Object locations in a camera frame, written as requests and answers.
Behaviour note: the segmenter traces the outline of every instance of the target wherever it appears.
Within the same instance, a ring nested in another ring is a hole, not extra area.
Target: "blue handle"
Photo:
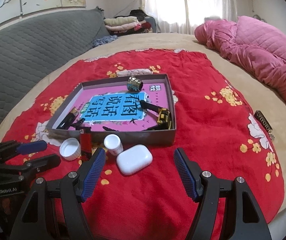
[[[27,155],[30,153],[41,152],[47,149],[47,142],[36,141],[31,143],[22,143],[17,147],[16,151],[21,155]]]

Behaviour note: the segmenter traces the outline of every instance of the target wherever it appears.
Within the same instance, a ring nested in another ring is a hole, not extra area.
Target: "white plastic bottle cap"
[[[75,138],[69,138],[60,146],[60,154],[68,161],[73,161],[81,155],[81,145]]]
[[[114,156],[119,155],[123,151],[121,140],[115,134],[109,134],[105,137],[104,146]]]
[[[152,154],[144,145],[136,145],[118,155],[116,163],[124,175],[132,175],[149,166],[152,160]]]

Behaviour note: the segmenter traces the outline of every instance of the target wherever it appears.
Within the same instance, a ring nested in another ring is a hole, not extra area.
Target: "blue gripper pad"
[[[41,140],[31,143],[22,143],[16,148],[17,153],[27,155],[35,152],[42,152],[47,149],[47,142]]]
[[[176,169],[178,170],[178,173],[180,175],[180,178],[182,180],[182,183],[184,185],[188,197],[192,198],[194,201],[198,197],[195,188],[195,180],[178,149],[176,149],[174,152],[174,163]]]
[[[91,197],[96,183],[105,165],[106,153],[103,148],[97,148],[91,159],[83,162],[77,173],[79,182],[77,183],[76,195],[81,202],[85,202]]]

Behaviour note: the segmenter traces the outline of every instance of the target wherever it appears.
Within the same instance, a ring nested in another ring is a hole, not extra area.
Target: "red lighter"
[[[80,129],[81,153],[88,159],[92,157],[92,135],[91,127],[81,127]]]

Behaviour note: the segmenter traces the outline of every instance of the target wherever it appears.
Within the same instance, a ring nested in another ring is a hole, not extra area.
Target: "blue floral cloth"
[[[93,41],[93,47],[97,47],[100,45],[104,45],[107,43],[110,43],[112,41],[115,41],[118,37],[116,35],[113,36],[104,36],[103,38],[97,39],[95,41]]]

